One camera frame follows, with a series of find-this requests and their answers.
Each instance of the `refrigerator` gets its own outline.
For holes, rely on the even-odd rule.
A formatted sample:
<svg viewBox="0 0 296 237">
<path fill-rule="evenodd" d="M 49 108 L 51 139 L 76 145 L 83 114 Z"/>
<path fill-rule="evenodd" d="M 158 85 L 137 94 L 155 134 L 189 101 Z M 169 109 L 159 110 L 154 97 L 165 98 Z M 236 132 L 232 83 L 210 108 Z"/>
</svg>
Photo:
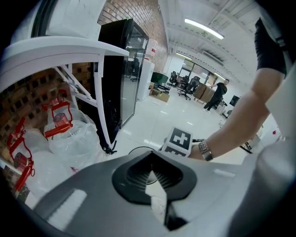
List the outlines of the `refrigerator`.
<svg viewBox="0 0 296 237">
<path fill-rule="evenodd" d="M 149 96 L 149 92 L 150 92 L 149 85 L 151 82 L 154 66 L 155 66 L 154 63 L 149 62 L 148 60 L 144 60 L 143 62 L 138 94 L 137 94 L 137 98 L 139 101 L 142 101 L 147 96 Z"/>
<path fill-rule="evenodd" d="M 99 41 L 129 51 L 129 57 L 105 56 L 102 79 L 103 98 L 120 114 L 123 126 L 134 114 L 142 64 L 149 37 L 133 19 L 101 27 Z"/>
</svg>

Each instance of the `ceiling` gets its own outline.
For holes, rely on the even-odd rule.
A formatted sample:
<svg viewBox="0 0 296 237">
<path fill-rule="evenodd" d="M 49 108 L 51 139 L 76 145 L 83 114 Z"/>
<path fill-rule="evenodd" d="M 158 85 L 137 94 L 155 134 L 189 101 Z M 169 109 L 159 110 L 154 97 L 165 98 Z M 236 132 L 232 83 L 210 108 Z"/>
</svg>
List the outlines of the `ceiling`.
<svg viewBox="0 0 296 237">
<path fill-rule="evenodd" d="M 253 0 L 159 0 L 171 53 L 181 53 L 211 72 L 250 86 L 257 67 L 254 47 L 258 5 Z M 184 22 L 216 29 L 224 39 Z M 221 63 L 205 56 L 206 51 Z"/>
</svg>

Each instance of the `white floor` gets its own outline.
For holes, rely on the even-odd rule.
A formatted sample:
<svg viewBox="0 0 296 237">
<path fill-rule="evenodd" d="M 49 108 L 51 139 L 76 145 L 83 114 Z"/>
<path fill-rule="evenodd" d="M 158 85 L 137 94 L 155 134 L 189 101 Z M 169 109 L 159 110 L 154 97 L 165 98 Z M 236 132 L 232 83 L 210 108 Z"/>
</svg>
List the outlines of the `white floor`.
<svg viewBox="0 0 296 237">
<path fill-rule="evenodd" d="M 158 150 L 172 127 L 176 126 L 193 132 L 194 138 L 207 138 L 220 128 L 223 119 L 216 110 L 210 113 L 202 111 L 200 102 L 186 100 L 178 96 L 178 90 L 172 88 L 169 101 L 163 102 L 148 96 L 136 103 L 135 115 L 124 125 L 117 135 L 115 150 L 117 153 L 109 155 L 108 159 L 127 155 L 139 146 L 148 146 Z M 241 148 L 214 159 L 214 162 L 241 164 L 247 155 Z"/>
</svg>

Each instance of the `metal watch band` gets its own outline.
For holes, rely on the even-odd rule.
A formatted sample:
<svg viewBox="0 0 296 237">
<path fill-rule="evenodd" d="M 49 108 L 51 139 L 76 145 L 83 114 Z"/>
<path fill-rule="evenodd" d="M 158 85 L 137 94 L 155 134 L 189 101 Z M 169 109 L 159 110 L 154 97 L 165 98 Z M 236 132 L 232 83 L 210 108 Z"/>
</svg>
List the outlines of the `metal watch band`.
<svg viewBox="0 0 296 237">
<path fill-rule="evenodd" d="M 212 156 L 212 153 L 211 151 L 209 150 L 208 148 L 208 145 L 206 144 L 205 141 L 201 142 L 199 145 L 199 150 L 200 150 L 200 153 L 202 154 L 203 158 L 206 160 L 206 161 L 210 161 L 213 159 L 213 156 Z"/>
</svg>

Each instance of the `black sleeve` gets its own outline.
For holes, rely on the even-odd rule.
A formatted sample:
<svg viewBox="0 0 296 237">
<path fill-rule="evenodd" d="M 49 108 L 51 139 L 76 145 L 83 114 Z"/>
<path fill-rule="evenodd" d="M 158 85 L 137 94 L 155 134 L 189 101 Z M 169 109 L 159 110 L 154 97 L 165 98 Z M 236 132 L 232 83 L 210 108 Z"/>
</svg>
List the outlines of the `black sleeve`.
<svg viewBox="0 0 296 237">
<path fill-rule="evenodd" d="M 255 49 L 257 53 L 257 70 L 261 68 L 275 69 L 285 74 L 283 52 L 268 35 L 261 19 L 256 22 Z"/>
</svg>

